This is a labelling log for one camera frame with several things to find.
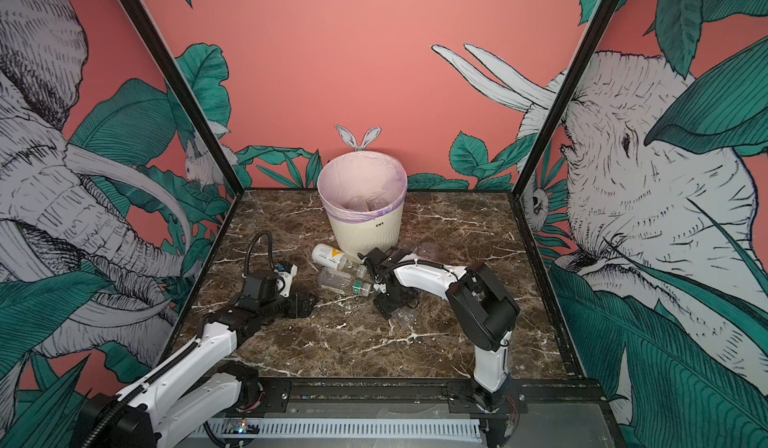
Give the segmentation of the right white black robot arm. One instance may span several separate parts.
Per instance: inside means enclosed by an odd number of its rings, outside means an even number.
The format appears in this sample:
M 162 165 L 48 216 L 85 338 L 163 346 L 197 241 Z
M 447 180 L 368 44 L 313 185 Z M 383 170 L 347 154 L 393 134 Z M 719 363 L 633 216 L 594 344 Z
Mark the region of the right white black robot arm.
M 447 301 L 474 344 L 473 398 L 486 412 L 507 402 L 513 390 L 508 348 L 520 307 L 488 265 L 447 265 L 396 247 L 374 248 L 361 259 L 377 290 L 374 306 L 387 319 L 414 307 L 421 293 Z

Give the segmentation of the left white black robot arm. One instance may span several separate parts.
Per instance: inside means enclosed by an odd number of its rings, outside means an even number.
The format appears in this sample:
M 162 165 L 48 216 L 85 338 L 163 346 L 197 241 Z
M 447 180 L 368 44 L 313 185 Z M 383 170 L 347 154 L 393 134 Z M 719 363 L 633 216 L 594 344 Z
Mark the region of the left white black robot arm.
M 86 402 L 71 446 L 174 447 L 223 410 L 248 414 L 264 406 L 257 371 L 228 357 L 264 324 L 310 316 L 318 299 L 292 292 L 294 275 L 245 276 L 241 291 L 208 314 L 191 341 L 117 394 Z

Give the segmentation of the clear bottle blue label front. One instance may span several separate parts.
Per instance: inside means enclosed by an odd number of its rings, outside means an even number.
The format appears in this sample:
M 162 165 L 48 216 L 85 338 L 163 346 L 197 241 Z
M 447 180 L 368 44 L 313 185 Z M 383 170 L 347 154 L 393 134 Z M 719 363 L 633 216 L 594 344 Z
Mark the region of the clear bottle blue label front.
M 383 197 L 365 197 L 362 195 L 354 196 L 347 200 L 344 208 L 355 212 L 372 212 L 386 208 L 390 204 Z

